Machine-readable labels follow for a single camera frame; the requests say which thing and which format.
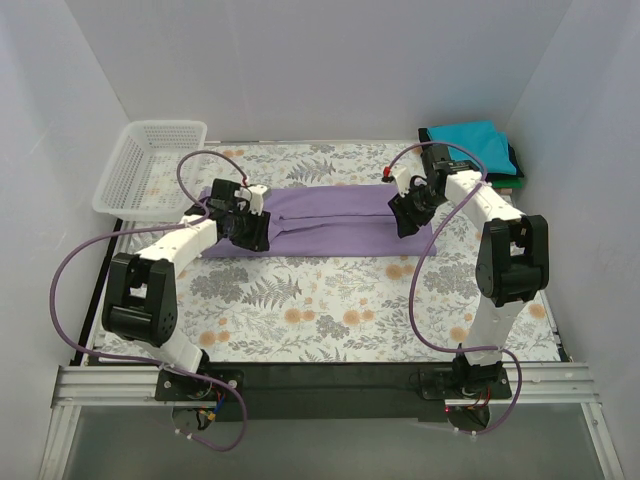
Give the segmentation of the purple t shirt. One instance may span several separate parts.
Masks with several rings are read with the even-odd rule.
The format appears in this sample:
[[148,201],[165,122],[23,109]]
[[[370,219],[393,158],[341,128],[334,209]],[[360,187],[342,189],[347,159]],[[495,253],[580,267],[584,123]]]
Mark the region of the purple t shirt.
[[433,237],[426,225],[401,238],[388,201],[395,186],[346,185],[274,189],[269,250],[251,252],[227,239],[203,253],[210,258],[418,256]]

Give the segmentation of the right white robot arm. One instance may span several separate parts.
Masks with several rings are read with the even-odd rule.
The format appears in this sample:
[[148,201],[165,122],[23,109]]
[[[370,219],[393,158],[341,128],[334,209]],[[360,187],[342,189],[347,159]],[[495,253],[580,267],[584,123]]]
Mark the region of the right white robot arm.
[[397,188],[389,201],[397,233],[414,235],[439,206],[453,205],[481,234],[475,279],[481,298],[465,340],[450,352],[447,379],[463,395],[503,388],[505,348],[517,316],[549,282],[549,227],[541,215],[526,215],[504,200],[487,180],[482,160],[464,147],[463,161],[432,160],[413,175],[392,160],[382,180]]

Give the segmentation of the green folded t shirt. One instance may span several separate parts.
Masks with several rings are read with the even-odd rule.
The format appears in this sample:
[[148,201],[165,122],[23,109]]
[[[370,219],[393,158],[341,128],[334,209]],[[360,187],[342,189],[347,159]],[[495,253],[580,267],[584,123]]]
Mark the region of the green folded t shirt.
[[506,178],[492,180],[491,185],[497,190],[517,190],[523,187],[523,180],[521,178]]

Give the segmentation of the black folded t shirt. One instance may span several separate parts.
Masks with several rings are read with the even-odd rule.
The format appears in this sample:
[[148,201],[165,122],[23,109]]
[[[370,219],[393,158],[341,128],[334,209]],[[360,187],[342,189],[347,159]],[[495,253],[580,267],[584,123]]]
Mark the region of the black folded t shirt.
[[504,132],[491,121],[477,121],[418,129],[420,142],[447,142],[472,152],[487,167],[489,182],[499,187],[521,186],[524,173]]

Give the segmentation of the teal folded t shirt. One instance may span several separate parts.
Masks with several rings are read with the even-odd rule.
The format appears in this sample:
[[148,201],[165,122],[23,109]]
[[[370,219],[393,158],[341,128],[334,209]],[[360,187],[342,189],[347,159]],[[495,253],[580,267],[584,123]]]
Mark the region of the teal folded t shirt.
[[489,174],[518,174],[516,166],[510,160],[506,134],[498,131],[491,121],[428,127],[427,133],[432,141],[455,144],[473,153],[482,161]]

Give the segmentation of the white plastic basket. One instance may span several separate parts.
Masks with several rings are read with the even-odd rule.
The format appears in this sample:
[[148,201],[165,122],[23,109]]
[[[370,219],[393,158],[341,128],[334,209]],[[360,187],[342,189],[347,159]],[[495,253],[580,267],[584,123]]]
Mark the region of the white plastic basket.
[[123,221],[177,222],[190,205],[207,125],[193,120],[135,121],[122,131],[93,196],[93,210]]

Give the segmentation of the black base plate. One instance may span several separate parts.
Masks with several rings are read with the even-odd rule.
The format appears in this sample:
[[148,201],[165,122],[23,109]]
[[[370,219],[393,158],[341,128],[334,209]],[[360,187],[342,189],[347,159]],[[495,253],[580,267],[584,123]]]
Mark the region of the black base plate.
[[415,419],[443,422],[447,401],[510,400],[517,381],[458,378],[450,363],[210,363],[202,380],[162,371],[154,398],[197,407],[223,402],[224,422],[252,420]]

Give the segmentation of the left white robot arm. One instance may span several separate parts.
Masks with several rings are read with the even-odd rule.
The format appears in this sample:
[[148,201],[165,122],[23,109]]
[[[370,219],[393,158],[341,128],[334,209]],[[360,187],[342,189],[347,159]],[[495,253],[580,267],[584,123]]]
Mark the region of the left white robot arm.
[[269,249],[270,189],[213,181],[210,194],[185,211],[179,227],[134,254],[110,264],[102,327],[141,345],[162,366],[195,373],[204,352],[178,327],[177,277],[221,240],[250,252]]

